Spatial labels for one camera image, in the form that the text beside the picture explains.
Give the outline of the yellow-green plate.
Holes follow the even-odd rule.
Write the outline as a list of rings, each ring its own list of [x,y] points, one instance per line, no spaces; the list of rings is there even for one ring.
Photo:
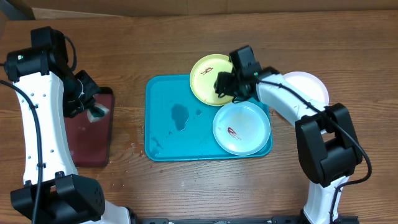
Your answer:
[[[232,71],[229,57],[222,54],[207,55],[194,64],[190,72],[190,88],[203,103],[211,106],[223,106],[232,102],[232,96],[218,97],[214,84],[219,72]]]

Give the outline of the white plate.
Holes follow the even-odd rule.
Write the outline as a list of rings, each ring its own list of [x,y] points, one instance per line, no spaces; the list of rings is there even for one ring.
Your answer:
[[[323,82],[316,76],[307,72],[289,72],[283,78],[309,97],[329,105],[328,90]]]

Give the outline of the green scrub sponge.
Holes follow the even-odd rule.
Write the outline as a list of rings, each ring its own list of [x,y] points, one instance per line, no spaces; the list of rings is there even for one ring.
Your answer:
[[[109,113],[109,109],[102,104],[95,103],[88,109],[87,117],[89,122],[94,123],[103,119]]]

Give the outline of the light blue plate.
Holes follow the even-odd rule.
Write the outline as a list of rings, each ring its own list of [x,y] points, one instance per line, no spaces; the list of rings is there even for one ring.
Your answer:
[[[251,156],[271,140],[267,113],[249,101],[221,107],[215,114],[212,130],[218,145],[235,156]]]

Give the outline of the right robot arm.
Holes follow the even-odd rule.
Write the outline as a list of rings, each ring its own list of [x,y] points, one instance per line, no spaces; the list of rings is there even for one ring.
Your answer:
[[[229,62],[231,71],[219,72],[214,84],[218,97],[231,96],[235,103],[255,98],[295,128],[299,163],[310,185],[294,223],[358,223],[358,217],[338,214],[344,187],[365,182],[372,174],[348,109],[304,94],[278,70],[262,67],[248,45],[230,52]]]

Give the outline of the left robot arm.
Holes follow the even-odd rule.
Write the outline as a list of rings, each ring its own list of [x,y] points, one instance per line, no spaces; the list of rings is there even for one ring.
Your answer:
[[[59,30],[34,29],[30,38],[31,46],[10,52],[3,65],[21,107],[26,155],[12,207],[32,223],[137,223],[130,208],[105,199],[97,180],[78,174],[68,145],[70,118],[81,128],[76,144],[108,160],[112,89],[76,69],[67,52],[72,41]]]

